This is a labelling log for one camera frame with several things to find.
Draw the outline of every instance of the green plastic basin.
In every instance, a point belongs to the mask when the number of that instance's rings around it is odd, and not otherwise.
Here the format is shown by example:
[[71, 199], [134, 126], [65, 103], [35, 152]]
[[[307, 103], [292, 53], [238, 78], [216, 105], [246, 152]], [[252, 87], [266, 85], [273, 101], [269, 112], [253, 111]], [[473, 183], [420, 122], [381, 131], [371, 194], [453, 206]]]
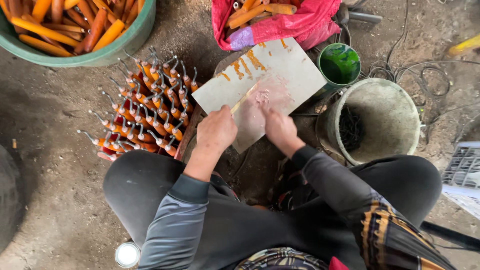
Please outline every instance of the green plastic basin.
[[136, 52], [147, 40], [155, 21], [156, 1], [145, 0], [142, 11], [128, 30], [108, 46], [95, 52], [73, 57], [53, 57], [34, 49], [18, 39], [13, 26], [0, 9], [0, 46], [12, 54], [35, 64], [50, 67], [105, 66], [116, 63], [118, 58]]

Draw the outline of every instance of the orange paint stain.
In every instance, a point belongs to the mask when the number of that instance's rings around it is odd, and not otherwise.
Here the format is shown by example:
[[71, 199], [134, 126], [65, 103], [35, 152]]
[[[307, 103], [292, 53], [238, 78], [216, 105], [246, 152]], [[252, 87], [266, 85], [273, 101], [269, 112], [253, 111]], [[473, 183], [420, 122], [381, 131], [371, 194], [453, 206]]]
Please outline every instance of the orange paint stain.
[[285, 41], [283, 41], [283, 39], [282, 39], [282, 38], [281, 38], [280, 40], [282, 41], [283, 48], [284, 48], [284, 49], [288, 48], [288, 45], [287, 45], [287, 44], [285, 44]]
[[230, 78], [225, 73], [220, 72], [220, 75], [223, 75], [227, 79], [227, 81], [230, 81]]
[[239, 58], [243, 68], [245, 69], [245, 72], [248, 74], [248, 78], [253, 80], [252, 73], [250, 72], [250, 69], [248, 69], [247, 64], [245, 64], [245, 61], [243, 60], [242, 57]]
[[239, 68], [240, 68], [239, 60], [236, 60], [236, 61], [233, 62], [230, 66], [232, 66], [232, 67], [235, 69], [235, 72], [236, 72], [237, 75], [239, 76], [239, 80], [241, 80], [245, 74], [243, 74], [243, 73], [240, 72], [240, 70], [239, 70]]
[[247, 52], [247, 57], [248, 59], [250, 59], [250, 61], [252, 62], [253, 66], [255, 67], [255, 70], [258, 70], [258, 68], [260, 68], [261, 70], [263, 71], [266, 71], [267, 69], [262, 65], [262, 63], [260, 63], [260, 61], [258, 61], [258, 59], [253, 55], [253, 50], [249, 50]]

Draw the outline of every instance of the cutting board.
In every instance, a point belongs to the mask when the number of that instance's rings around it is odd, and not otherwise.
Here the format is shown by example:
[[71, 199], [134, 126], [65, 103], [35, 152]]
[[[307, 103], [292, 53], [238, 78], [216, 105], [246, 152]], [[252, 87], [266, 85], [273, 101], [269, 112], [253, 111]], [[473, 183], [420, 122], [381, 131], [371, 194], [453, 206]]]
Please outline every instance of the cutting board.
[[242, 153], [263, 135], [260, 104], [292, 113], [326, 84], [322, 73], [294, 38], [262, 42], [199, 88], [193, 97], [209, 114], [233, 107], [252, 87], [255, 92], [234, 113], [238, 134], [234, 148]]

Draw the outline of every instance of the black pants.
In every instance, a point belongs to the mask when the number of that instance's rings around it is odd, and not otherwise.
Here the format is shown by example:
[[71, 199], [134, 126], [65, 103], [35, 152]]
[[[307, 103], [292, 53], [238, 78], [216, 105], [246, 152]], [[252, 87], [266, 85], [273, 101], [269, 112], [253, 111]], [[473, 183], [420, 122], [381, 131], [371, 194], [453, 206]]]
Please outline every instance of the black pants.
[[[122, 155], [104, 181], [107, 202], [134, 242], [142, 246], [158, 205], [185, 165], [138, 150]], [[438, 199], [437, 169], [416, 156], [394, 156], [351, 169], [417, 227]], [[350, 269], [365, 269], [353, 233], [320, 197], [288, 212], [253, 208], [212, 186], [204, 228], [190, 269], [233, 268], [270, 247], [288, 246], [328, 263], [332, 256]]]

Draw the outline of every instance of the pink fabric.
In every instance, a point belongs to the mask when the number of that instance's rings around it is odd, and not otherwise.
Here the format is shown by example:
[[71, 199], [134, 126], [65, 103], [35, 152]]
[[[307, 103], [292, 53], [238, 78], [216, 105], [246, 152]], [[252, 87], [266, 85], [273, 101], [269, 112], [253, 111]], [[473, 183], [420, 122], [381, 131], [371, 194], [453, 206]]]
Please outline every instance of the pink fabric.
[[328, 265], [328, 270], [348, 270], [348, 267], [336, 257], [332, 257], [330, 264]]
[[212, 0], [212, 27], [214, 37], [223, 50], [240, 50], [259, 42], [294, 37], [307, 50], [325, 41], [340, 28], [332, 21], [341, 0], [305, 0], [294, 15], [278, 14], [239, 29], [225, 39], [224, 25], [233, 8], [234, 0]]

